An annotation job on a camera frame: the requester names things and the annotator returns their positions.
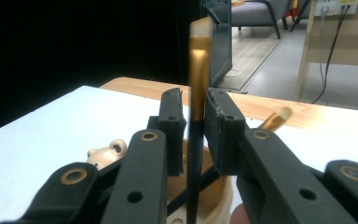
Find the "wooden table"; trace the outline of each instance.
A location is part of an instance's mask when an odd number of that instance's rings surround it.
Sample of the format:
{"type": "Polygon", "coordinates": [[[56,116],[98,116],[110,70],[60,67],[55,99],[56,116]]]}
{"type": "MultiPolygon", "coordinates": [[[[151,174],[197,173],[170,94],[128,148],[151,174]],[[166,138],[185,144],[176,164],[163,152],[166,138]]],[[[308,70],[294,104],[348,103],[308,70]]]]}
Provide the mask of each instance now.
{"type": "MultiPolygon", "coordinates": [[[[101,86],[103,89],[120,91],[137,96],[160,100],[161,94],[179,87],[183,91],[183,104],[189,105],[189,87],[155,81],[119,77],[101,86]]],[[[229,93],[247,119],[266,119],[283,106],[293,109],[287,126],[323,132],[358,132],[358,111],[324,105],[311,105],[246,94],[229,93]]]]}

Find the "dark background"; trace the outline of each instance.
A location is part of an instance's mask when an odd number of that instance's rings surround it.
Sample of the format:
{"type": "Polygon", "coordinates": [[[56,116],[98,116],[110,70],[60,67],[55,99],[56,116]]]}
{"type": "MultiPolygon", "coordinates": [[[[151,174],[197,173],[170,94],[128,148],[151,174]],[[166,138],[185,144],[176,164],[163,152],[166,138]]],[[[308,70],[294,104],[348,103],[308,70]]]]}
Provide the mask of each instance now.
{"type": "Polygon", "coordinates": [[[200,0],[0,1],[0,127],[115,77],[187,84],[200,0]]]}

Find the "white surface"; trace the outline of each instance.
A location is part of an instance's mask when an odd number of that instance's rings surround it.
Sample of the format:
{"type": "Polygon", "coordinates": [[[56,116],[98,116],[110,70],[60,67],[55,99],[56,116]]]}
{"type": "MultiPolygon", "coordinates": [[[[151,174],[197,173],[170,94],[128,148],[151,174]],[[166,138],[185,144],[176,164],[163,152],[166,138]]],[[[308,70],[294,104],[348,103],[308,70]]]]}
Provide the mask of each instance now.
{"type": "MultiPolygon", "coordinates": [[[[81,87],[0,129],[0,221],[17,219],[58,168],[86,161],[87,151],[127,144],[158,115],[159,101],[81,87]]],[[[188,107],[184,106],[187,118],[188,107]]],[[[247,120],[257,127],[259,120],[247,120]]],[[[331,160],[358,161],[358,133],[311,133],[281,127],[277,135],[307,165],[318,170],[331,160]]],[[[232,208],[241,203],[235,190],[232,208]]]]}

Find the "desk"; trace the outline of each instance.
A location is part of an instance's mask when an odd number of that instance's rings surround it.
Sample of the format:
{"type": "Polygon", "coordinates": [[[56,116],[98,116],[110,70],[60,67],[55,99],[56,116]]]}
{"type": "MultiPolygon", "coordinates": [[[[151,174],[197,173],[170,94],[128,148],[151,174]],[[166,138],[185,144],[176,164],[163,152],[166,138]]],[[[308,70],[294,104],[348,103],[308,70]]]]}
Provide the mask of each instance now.
{"type": "MultiPolygon", "coordinates": [[[[179,87],[183,91],[183,104],[189,105],[189,87],[120,77],[113,79],[101,88],[121,91],[128,94],[160,100],[161,94],[172,88],[179,87]]],[[[331,106],[311,105],[299,102],[284,101],[231,92],[230,97],[248,119],[266,119],[283,106],[293,109],[293,116],[286,125],[312,131],[334,132],[342,130],[358,130],[358,111],[331,106]]]]}
{"type": "MultiPolygon", "coordinates": [[[[0,221],[20,217],[54,171],[85,161],[88,150],[107,147],[116,138],[129,143],[149,116],[158,114],[160,95],[175,87],[188,105],[188,87],[116,78],[101,88],[80,87],[0,128],[0,221]]],[[[331,160],[358,161],[358,111],[230,96],[251,127],[281,106],[292,107],[288,126],[276,133],[305,164],[322,170],[331,160]]]]}

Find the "black cable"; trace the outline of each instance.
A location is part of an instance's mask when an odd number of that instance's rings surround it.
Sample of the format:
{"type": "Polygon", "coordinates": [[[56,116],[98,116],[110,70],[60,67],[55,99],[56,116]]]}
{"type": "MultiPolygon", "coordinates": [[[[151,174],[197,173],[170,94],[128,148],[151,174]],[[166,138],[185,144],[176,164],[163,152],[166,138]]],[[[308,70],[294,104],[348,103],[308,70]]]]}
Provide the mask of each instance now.
{"type": "Polygon", "coordinates": [[[342,22],[344,22],[345,15],[347,14],[347,12],[350,9],[350,7],[351,7],[351,5],[346,5],[346,6],[341,7],[341,14],[339,15],[338,28],[337,28],[336,36],[334,37],[334,41],[333,41],[333,44],[332,44],[331,49],[330,49],[330,53],[329,53],[329,56],[328,56],[328,59],[327,59],[327,64],[326,64],[326,68],[325,68],[325,72],[324,72],[324,88],[322,89],[322,92],[319,94],[318,98],[316,98],[316,100],[314,100],[312,102],[312,104],[315,104],[322,97],[322,95],[324,94],[324,91],[326,89],[328,67],[330,66],[331,57],[333,55],[334,47],[336,46],[338,32],[339,32],[339,29],[341,28],[342,22]]]}

